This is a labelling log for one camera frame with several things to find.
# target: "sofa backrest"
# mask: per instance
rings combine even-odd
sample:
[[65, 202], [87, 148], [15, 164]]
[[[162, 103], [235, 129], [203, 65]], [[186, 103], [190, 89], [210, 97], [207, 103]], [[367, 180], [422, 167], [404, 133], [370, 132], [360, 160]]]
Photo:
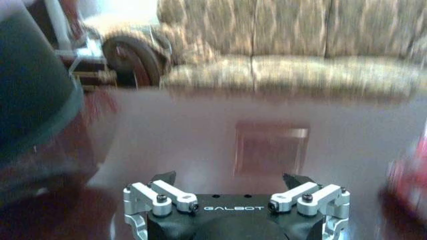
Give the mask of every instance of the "sofa backrest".
[[420, 59], [427, 51], [427, 0], [159, 0], [158, 17], [184, 29], [180, 46], [206, 41], [222, 54]]
[[183, 27], [186, 41], [203, 39], [222, 54], [252, 55], [256, 0], [159, 0], [162, 23]]
[[406, 58], [427, 31], [426, 0], [332, 0], [327, 57]]
[[254, 55], [324, 56], [331, 0], [258, 0]]

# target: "reflective tabletop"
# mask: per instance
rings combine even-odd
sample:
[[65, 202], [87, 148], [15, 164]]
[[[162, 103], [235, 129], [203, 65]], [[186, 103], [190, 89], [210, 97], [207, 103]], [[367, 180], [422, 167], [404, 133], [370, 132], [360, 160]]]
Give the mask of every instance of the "reflective tabletop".
[[427, 96], [378, 104], [146, 89], [86, 96], [98, 172], [83, 188], [39, 194], [0, 212], [1, 239], [134, 239], [123, 188], [176, 171], [195, 194], [274, 194], [282, 173], [351, 192], [342, 239], [426, 239], [384, 193], [390, 162], [418, 139]]

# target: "wooden table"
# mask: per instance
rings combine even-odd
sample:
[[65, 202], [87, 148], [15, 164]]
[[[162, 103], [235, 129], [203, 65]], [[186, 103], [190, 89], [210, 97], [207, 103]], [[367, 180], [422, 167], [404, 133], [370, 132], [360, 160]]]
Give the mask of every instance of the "wooden table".
[[[175, 186], [196, 194], [284, 192], [282, 176], [268, 168], [260, 174], [254, 169], [236, 172], [242, 122], [308, 129], [302, 166], [280, 171], [299, 171], [318, 183], [347, 187], [351, 210], [343, 239], [426, 239], [423, 227], [382, 194], [388, 164], [424, 127], [426, 95], [396, 105], [171, 97], [155, 89], [98, 92], [91, 98], [102, 109], [90, 128], [94, 150], [104, 153], [96, 155], [103, 156], [99, 170], [83, 189], [43, 194], [4, 209], [1, 239], [132, 239], [123, 188], [168, 171], [178, 173]], [[268, 144], [287, 147], [280, 141]], [[256, 164], [262, 168], [278, 163], [267, 157]]]

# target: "dark green object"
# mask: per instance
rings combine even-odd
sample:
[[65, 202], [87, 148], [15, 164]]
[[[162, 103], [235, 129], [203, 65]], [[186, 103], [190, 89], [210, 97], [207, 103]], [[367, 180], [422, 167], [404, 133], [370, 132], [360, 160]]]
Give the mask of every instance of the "dark green object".
[[25, 9], [0, 22], [0, 167], [75, 118], [82, 86]]

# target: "white wall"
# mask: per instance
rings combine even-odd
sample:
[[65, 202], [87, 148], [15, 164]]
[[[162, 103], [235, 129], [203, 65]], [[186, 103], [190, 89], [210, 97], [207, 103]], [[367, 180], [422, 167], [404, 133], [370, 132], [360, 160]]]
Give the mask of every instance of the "white wall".
[[99, 14], [119, 14], [158, 23], [158, 0], [80, 0], [79, 9], [84, 19]]

